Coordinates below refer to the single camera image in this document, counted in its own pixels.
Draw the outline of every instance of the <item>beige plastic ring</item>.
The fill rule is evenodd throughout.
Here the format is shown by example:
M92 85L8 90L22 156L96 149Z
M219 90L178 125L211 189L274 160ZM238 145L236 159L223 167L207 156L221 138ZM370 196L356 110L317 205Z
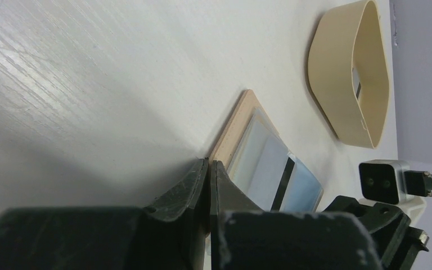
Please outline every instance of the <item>beige plastic ring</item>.
M358 98L354 69L361 86ZM373 0L324 14L310 47L308 76L338 138L348 145L376 148L385 125L390 83Z

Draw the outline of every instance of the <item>white wall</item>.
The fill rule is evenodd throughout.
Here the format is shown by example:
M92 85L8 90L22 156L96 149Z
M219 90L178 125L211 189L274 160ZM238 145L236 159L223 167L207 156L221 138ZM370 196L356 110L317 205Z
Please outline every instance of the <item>white wall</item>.
M400 159L432 172L432 1L391 0L393 73ZM432 198L417 227L430 236L429 253L413 269L432 269Z
M398 155L432 163L432 1L391 6Z

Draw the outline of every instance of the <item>white table surface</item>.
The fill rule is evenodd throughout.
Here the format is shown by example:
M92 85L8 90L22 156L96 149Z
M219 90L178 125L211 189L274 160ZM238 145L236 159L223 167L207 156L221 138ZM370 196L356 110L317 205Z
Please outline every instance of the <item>white table surface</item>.
M339 142L308 92L320 16L344 0L0 0L0 211L142 205L207 156L243 89L322 182L397 158L393 92L377 150ZM392 75L389 1L379 0Z

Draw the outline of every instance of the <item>small wooden plank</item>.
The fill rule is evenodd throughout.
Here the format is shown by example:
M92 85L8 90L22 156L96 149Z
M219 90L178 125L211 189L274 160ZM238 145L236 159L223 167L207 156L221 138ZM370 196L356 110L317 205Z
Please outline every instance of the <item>small wooden plank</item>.
M266 112L262 108L259 100L256 98L254 91L248 89L242 93L236 108L234 109L231 118L229 119L226 127L224 128L223 134L216 143L216 146L209 156L209 161L220 160L224 167L227 169L234 153L241 141L244 131L248 127L249 122L253 116L254 110L259 108L265 115L266 119L269 119ZM269 120L273 130L276 128Z

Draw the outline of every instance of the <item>screw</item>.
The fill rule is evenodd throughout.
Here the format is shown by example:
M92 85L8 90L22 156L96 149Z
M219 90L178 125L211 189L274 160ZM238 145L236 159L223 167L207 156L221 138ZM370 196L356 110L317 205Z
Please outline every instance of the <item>screw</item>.
M430 239L430 237L425 231L423 231L418 239L422 245L426 246L426 243L428 243L428 239Z

